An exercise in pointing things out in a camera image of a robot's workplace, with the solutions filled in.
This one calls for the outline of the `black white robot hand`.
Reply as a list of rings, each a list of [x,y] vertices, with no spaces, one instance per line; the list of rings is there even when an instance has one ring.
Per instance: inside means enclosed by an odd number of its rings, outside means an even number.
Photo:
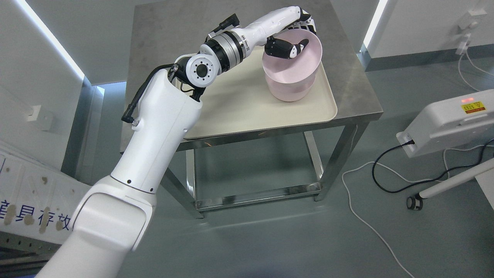
[[[243,29],[244,46],[264,46],[268,56],[296,58],[309,44],[308,39],[290,43],[276,37],[287,30],[303,29],[316,34],[312,16],[299,6],[289,6],[269,12]]]

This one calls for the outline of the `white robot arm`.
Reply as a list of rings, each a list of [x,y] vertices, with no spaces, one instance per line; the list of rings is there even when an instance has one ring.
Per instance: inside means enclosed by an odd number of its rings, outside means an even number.
[[[205,88],[275,34],[258,22],[213,31],[198,53],[182,55],[150,73],[122,116],[134,130],[127,148],[111,174],[81,199],[71,234],[38,278],[116,277],[153,218],[156,190],[200,116]]]

